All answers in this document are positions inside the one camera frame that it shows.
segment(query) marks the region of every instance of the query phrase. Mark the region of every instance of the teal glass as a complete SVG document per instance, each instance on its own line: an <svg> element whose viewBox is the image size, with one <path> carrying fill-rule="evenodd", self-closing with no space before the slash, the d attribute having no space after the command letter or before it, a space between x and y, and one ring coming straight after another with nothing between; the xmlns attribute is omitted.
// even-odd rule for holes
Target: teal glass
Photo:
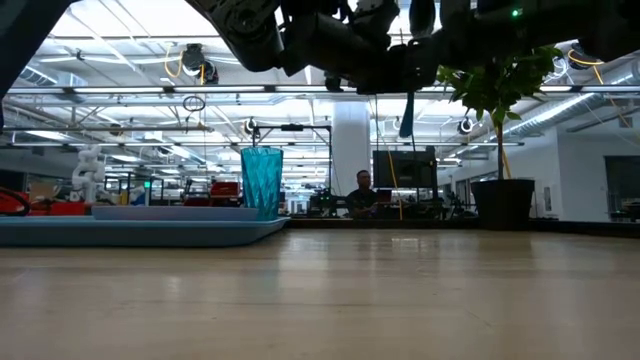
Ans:
<svg viewBox="0 0 640 360"><path fill-rule="evenodd" d="M241 155L245 207L258 209L259 221L277 219L282 183L282 150L246 148Z"/></svg>

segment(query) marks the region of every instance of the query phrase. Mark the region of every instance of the blue tray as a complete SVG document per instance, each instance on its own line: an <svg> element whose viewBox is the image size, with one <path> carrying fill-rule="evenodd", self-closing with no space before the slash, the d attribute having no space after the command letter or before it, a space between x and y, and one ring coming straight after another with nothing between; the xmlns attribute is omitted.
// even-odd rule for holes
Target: blue tray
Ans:
<svg viewBox="0 0 640 360"><path fill-rule="evenodd" d="M282 229L274 221L108 221L85 217L0 218L0 246L227 247Z"/></svg>

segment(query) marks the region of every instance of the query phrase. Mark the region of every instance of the man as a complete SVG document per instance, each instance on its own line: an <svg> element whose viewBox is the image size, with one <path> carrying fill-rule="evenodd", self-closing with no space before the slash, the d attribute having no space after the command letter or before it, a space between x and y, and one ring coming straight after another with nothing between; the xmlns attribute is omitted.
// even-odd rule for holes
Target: man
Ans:
<svg viewBox="0 0 640 360"><path fill-rule="evenodd" d="M358 190L347 196L349 215L354 219L368 219L376 211L377 195L371 190L371 175L367 170L361 170L356 175Z"/></svg>

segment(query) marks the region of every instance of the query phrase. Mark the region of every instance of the wooden table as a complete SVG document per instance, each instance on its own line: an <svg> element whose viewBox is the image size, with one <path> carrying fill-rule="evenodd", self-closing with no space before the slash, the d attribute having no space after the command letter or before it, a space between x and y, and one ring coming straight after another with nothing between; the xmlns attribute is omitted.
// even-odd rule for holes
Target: wooden table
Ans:
<svg viewBox="0 0 640 360"><path fill-rule="evenodd" d="M0 249L0 359L638 359L640 242L288 230Z"/></svg>

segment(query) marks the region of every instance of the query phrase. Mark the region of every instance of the white column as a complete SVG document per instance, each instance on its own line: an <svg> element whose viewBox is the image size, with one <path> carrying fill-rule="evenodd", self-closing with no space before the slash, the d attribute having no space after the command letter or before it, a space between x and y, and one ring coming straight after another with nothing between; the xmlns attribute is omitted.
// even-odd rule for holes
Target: white column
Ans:
<svg viewBox="0 0 640 360"><path fill-rule="evenodd" d="M336 102L333 108L333 194L358 188L356 174L371 171L370 114L366 102Z"/></svg>

